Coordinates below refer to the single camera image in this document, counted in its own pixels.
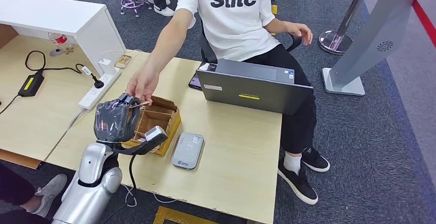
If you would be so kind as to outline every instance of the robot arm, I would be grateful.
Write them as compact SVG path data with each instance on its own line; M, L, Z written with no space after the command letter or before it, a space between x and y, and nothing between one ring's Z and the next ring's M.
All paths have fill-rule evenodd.
M128 94L99 103L94 133L97 141L88 145L73 180L62 196L62 204L52 224L96 224L107 203L121 184L118 154L145 155L168 136L155 126L145 133L145 141L132 148L121 142L133 138L139 118L140 101Z

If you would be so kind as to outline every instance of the human arm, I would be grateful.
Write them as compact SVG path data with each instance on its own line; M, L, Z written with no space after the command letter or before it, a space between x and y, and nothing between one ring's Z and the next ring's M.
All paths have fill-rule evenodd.
M185 41L192 16L187 9L178 9L174 13L171 21L160 33L149 58L130 79L126 89L127 94L136 96L141 101L151 101L160 72L175 57Z
M270 33L288 32L303 39L304 45L312 42L312 32L305 24L291 23L277 19L271 10L271 0L260 0L259 16L262 26Z
M312 43L312 31L305 24L291 23L288 21L281 21L274 18L264 28L270 33L288 32L292 35L302 37L305 46Z
M178 0L173 18L160 33L148 60L130 79L126 93L142 101L152 101L160 72L180 50L187 30L195 23L197 8L198 0Z

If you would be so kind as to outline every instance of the red stripe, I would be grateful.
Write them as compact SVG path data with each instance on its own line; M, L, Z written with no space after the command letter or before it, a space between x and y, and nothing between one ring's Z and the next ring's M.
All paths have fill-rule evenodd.
M431 20L425 14L424 10L422 9L421 5L417 0L413 0L412 7L418 15L421 24L424 26L425 31L430 37L431 42L433 43L434 47L436 47L436 28L431 23Z

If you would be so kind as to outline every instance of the black chair armrest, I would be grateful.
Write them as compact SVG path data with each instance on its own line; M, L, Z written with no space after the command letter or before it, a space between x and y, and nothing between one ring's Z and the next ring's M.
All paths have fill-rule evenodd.
M289 33L289 35L290 35L290 37L292 37L292 44L291 44L290 47L287 48L286 51L291 52L296 47L300 46L300 44L301 44L301 37L292 35L291 33Z
M210 47L210 44L203 33L200 33L200 35L198 36L198 43L200 44L200 47L202 49L203 62L218 64L218 59L216 58L212 47Z

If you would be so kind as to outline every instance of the black cable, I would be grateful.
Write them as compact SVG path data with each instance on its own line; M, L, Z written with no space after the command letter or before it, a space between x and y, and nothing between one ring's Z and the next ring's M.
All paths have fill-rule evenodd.
M12 101L0 112L0 115L12 104L12 102L13 101L15 101L15 98L17 98L18 97L18 95L16 95L13 99L12 99Z
M30 57L30 55L32 55L32 54L35 53L35 52L42 54L43 59L44 59L44 63L43 63L43 65L42 65L42 67L41 67L40 69L32 69L32 68L30 68L30 67L27 65L27 63L28 63L28 61L29 61L29 57ZM38 51L38 50L33 50L33 51L31 51L31 52L27 55L27 57L26 57L26 61L24 62L24 64L26 65L27 69L29 69L29 70L31 70L31 71L39 71L39 72L42 72L42 71L46 71L46 70L72 70L72 71L74 71L74 72L76 72L76 73L78 73L78 74L82 74L82 71L79 69L78 66L84 67L84 65L78 63L78 64L75 65L75 67L76 67L75 69L73 69L73 68L71 68L71 67L45 68L45 65L46 65L45 54L42 53L41 51Z
M129 163L129 174L130 174L130 179L132 180L132 184L133 184L133 189L131 190L133 198L135 198L135 195L136 195L136 182L135 182L135 178L133 177L133 172L132 172L132 165L133 165L133 160L135 160L135 157L136 157L136 155L133 155L132 158L130 159L130 163ZM124 204L123 206L120 206L119 208L117 208L117 210L112 212L112 214L110 214L105 220L103 220L100 223L101 224L106 223L110 218L112 218L116 213L118 213L118 211L120 211L122 208L124 208L126 206L127 206L127 203Z
M132 184L133 184L133 189L131 190L133 198L136 195L136 183L135 183L135 178L133 177L133 173L132 173L132 165L133 165L133 160L135 160L135 157L136 157L136 155L132 156L132 158L130 159L130 164L129 164L129 174L130 174L130 179L131 179Z

